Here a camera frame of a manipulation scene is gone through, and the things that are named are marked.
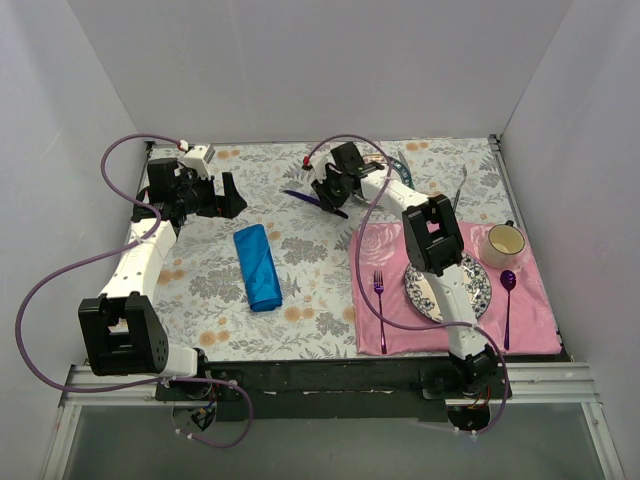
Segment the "purple knife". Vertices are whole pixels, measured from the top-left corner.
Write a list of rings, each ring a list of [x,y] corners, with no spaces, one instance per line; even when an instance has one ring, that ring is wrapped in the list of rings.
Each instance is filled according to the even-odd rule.
[[[301,192],[297,192],[297,191],[290,190],[290,189],[284,189],[284,190],[282,190],[282,193],[284,193],[286,195],[289,195],[291,197],[297,198],[299,200],[302,200],[302,201],[304,201],[306,203],[309,203],[311,205],[317,206],[317,207],[319,207],[321,210],[323,210],[326,213],[332,213],[332,214],[337,215],[337,216],[339,216],[339,217],[341,217],[343,219],[348,219],[349,218],[348,214],[345,213],[342,210],[339,210],[339,209],[335,209],[335,210],[329,209],[329,210],[327,210],[325,207],[322,206],[321,201],[319,199],[314,198],[314,197],[312,197],[310,195],[306,195],[306,194],[303,194]]]

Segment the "blue satin napkin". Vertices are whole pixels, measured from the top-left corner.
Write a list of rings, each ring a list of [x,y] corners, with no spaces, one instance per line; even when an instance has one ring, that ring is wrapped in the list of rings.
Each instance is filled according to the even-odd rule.
[[[234,243],[250,310],[269,312],[281,307],[282,292],[264,226],[235,232]]]

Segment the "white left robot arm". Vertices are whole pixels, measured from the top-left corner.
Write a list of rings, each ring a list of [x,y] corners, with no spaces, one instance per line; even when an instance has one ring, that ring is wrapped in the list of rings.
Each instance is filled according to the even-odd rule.
[[[169,251],[191,215],[237,217],[247,206],[232,173],[222,175],[223,191],[200,158],[163,158],[147,165],[148,184],[136,196],[129,238],[114,274],[99,296],[80,303],[78,316],[89,364],[97,376],[146,374],[178,377],[193,400],[213,386],[199,366],[195,348],[169,342],[153,305],[153,294]]]

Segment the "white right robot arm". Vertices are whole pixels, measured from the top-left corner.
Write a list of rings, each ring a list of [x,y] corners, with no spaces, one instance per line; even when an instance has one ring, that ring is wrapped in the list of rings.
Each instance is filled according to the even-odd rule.
[[[366,163],[357,146],[347,142],[330,155],[315,159],[318,147],[304,158],[311,171],[311,186],[327,212],[340,209],[353,194],[379,205],[402,221],[410,264],[423,274],[435,295],[453,365],[454,389],[464,397],[479,395],[498,370],[499,349],[479,326],[464,286],[464,241],[451,201],[444,195],[429,197],[393,178],[393,162]]]

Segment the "white plate teal rim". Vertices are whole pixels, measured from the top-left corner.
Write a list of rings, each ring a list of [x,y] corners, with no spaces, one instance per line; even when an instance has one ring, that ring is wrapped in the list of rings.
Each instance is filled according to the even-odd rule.
[[[386,179],[389,179],[389,184],[385,189],[385,193],[383,194],[382,199],[378,202],[378,204],[381,205],[383,200],[389,196],[389,192],[397,191],[400,184],[403,185],[404,189],[411,189],[403,183],[403,179],[399,173],[399,171],[403,170],[403,165],[399,163],[396,158],[391,157],[390,160],[392,165],[391,173],[388,172],[389,165],[383,155],[365,154],[363,156],[363,161],[366,166],[376,164],[381,166],[381,169],[376,169],[372,173],[367,173],[364,176],[364,180],[360,180],[360,188],[354,193],[354,195],[367,203],[371,203],[382,189]]]

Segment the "floral tablecloth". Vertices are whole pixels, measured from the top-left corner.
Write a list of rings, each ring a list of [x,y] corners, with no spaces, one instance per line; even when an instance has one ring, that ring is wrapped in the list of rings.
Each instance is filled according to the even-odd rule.
[[[458,206],[474,223],[512,217],[489,141],[426,139],[377,142],[408,160],[416,189],[455,195],[461,169],[468,180]],[[349,247],[367,205],[349,199],[349,219],[322,212],[282,190],[311,193],[300,168],[313,143],[209,147],[207,165],[222,190],[233,174],[248,207],[236,218],[189,216],[153,276],[152,305],[169,341],[199,347],[214,361],[358,358],[358,310],[353,303]],[[283,294],[271,312],[250,310],[233,234],[263,225]]]

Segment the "purple metallic fork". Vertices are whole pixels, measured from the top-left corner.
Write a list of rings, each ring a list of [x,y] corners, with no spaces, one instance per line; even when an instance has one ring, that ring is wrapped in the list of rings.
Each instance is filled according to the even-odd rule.
[[[380,316],[382,316],[383,315],[382,295],[384,293],[384,281],[383,281],[383,272],[381,270],[374,271],[373,288],[374,288],[374,292],[378,296],[378,313]],[[386,355],[387,342],[386,342],[384,321],[380,321],[380,348],[381,348],[381,353],[383,355]]]

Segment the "blue floral dinner plate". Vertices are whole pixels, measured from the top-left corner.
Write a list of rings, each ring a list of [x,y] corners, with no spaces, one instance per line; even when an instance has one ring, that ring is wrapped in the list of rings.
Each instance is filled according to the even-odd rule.
[[[462,255],[461,269],[467,296],[475,317],[479,319],[488,309],[492,298],[489,275],[481,263],[467,252]],[[405,270],[404,285],[413,306],[429,320],[441,323],[442,315],[435,294],[423,274],[412,265]]]

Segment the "cream ceramic mug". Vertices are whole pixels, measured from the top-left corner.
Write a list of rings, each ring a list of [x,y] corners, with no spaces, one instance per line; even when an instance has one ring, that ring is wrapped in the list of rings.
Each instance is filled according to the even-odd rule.
[[[512,220],[492,226],[479,248],[480,259],[494,269],[514,267],[524,252],[526,240]]]

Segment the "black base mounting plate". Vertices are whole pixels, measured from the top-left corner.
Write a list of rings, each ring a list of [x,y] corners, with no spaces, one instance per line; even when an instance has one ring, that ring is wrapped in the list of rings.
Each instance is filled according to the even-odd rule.
[[[257,420],[416,418],[445,422],[447,400],[475,393],[446,357],[208,362],[237,383]]]

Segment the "purple metallic spoon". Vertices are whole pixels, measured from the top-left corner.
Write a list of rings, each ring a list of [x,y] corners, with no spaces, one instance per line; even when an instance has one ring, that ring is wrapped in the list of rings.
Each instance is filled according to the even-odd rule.
[[[514,272],[504,270],[500,275],[500,283],[507,294],[505,331],[503,337],[503,348],[508,351],[510,349],[510,313],[511,313],[511,293],[517,285],[517,279]]]

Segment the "teal handled knife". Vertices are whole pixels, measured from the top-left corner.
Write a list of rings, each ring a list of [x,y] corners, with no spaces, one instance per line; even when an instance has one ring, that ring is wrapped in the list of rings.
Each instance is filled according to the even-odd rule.
[[[411,173],[411,169],[409,167],[409,162],[406,159],[405,155],[403,154],[403,152],[401,150],[397,151],[397,160],[399,163],[401,163],[403,165],[403,170],[399,171],[402,179],[403,179],[403,183],[405,185],[407,185],[409,188],[414,189],[414,183],[413,183],[413,177],[412,177],[412,173]]]

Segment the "aluminium frame rail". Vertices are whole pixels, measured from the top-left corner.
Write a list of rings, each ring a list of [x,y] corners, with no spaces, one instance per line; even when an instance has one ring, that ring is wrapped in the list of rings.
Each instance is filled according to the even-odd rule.
[[[512,404],[578,404],[604,477],[622,479],[623,468],[604,418],[601,395],[584,362],[516,362],[508,364]],[[96,377],[87,366],[73,366],[67,383],[79,392],[63,392],[60,418],[74,427],[82,406],[183,406],[183,401],[154,399],[156,386],[141,385],[141,376]]]

